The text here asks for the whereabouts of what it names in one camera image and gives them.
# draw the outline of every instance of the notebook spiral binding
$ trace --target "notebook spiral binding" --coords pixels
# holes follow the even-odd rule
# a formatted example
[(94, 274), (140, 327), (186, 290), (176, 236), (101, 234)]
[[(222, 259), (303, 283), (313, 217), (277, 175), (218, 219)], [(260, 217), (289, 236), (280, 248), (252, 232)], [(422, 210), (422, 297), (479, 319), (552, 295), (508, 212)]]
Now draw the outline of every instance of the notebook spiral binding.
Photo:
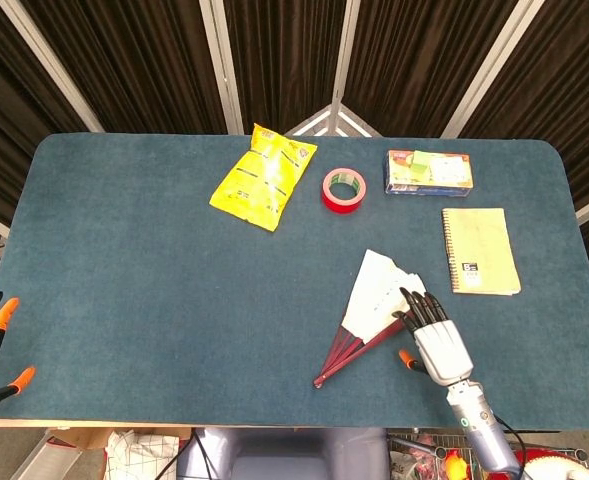
[(450, 229), (450, 219), (447, 210), (443, 210), (443, 231), (445, 233), (445, 251), (447, 253), (447, 263), (450, 267), (450, 280), (452, 281), (452, 290), (456, 292), (459, 289), (459, 275), (456, 270), (456, 258), (454, 258), (454, 246), (452, 245), (452, 233)]

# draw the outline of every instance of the tape roll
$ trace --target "tape roll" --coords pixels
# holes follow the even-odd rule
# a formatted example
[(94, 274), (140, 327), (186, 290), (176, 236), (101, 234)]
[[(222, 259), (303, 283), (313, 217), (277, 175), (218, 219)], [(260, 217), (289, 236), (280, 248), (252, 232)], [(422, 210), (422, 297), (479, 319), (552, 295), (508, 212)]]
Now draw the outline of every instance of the tape roll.
[[(330, 192), (330, 187), (337, 183), (349, 185), (354, 189), (356, 195), (347, 200), (335, 197)], [(349, 168), (335, 168), (323, 180), (321, 199), (325, 206), (335, 213), (352, 213), (361, 206), (366, 191), (367, 186), (360, 173)]]

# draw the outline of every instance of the white robotic hand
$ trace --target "white robotic hand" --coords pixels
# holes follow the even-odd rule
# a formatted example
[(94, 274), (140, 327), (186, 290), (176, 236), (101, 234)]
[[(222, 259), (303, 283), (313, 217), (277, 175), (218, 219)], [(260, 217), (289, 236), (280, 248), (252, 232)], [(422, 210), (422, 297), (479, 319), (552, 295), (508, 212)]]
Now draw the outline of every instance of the white robotic hand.
[[(456, 325), (447, 318), (438, 300), (429, 292), (424, 297), (404, 288), (401, 292), (410, 310), (396, 312), (395, 316), (414, 337), (429, 376), (443, 387), (467, 380), (474, 368), (472, 359)], [(415, 367), (422, 369), (418, 363)]]

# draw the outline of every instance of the floor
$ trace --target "floor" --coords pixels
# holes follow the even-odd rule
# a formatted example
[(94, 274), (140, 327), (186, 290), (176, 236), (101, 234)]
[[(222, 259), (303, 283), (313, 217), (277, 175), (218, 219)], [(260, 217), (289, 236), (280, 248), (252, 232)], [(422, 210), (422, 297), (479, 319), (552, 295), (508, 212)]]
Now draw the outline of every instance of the floor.
[[(37, 428), (0, 429), (0, 480), (12, 476), (43, 435), (44, 430)], [(527, 434), (523, 435), (523, 439), (528, 443), (582, 448), (589, 455), (589, 431)], [(65, 476), (65, 480), (97, 479), (102, 462), (101, 451), (85, 452)]]

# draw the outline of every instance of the wire basket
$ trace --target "wire basket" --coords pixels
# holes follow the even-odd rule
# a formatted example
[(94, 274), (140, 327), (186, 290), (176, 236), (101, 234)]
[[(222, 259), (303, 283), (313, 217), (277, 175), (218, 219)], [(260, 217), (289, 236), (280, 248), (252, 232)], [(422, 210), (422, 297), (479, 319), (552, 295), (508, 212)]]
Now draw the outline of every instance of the wire basket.
[[(407, 432), (407, 433), (394, 432), (394, 433), (390, 433), (389, 436), (390, 436), (390, 438), (401, 438), (401, 439), (405, 439), (405, 440), (418, 441), (419, 435), (421, 436), (421, 439), (424, 439), (426, 435), (429, 436), (429, 438), (431, 438), (433, 445), (445, 448), (448, 451), (448, 453), (451, 450), (458, 450), (459, 456), (461, 458), (463, 458), (470, 467), (472, 480), (484, 480), (486, 478), (487, 474), (484, 473), (484, 471), (481, 469), (481, 467), (478, 463), (478, 460), (476, 458), (476, 455), (474, 455), (474, 451), (472, 450), (469, 443), (467, 442), (465, 435), (463, 435), (462, 433), (442, 434), (442, 433), (421, 432), (419, 434), (416, 432)], [(399, 446), (398, 444), (395, 444), (392, 442), (389, 442), (389, 445), (390, 445), (390, 450), (393, 450), (393, 451), (397, 451), (397, 452), (407, 452), (408, 451), (407, 447)], [(521, 448), (521, 446), (518, 442), (510, 442), (510, 446), (515, 451), (519, 450)], [(560, 453), (560, 454), (565, 455), (573, 460), (576, 460), (578, 463), (580, 463), (584, 467), (587, 467), (587, 453), (585, 452), (585, 450), (582, 450), (580, 448), (550, 447), (548, 445), (538, 445), (538, 444), (534, 444), (534, 443), (525, 443), (525, 446), (528, 448), (532, 448), (532, 447), (545, 448), (546, 450)], [(436, 468), (436, 472), (437, 472), (436, 479), (437, 480), (447, 480), (447, 477), (440, 474), (440, 472), (442, 470), (441, 464), (442, 464), (442, 462), (444, 462), (444, 460), (441, 460), (439, 458), (435, 458), (435, 460), (436, 460), (436, 467), (437, 467)]]

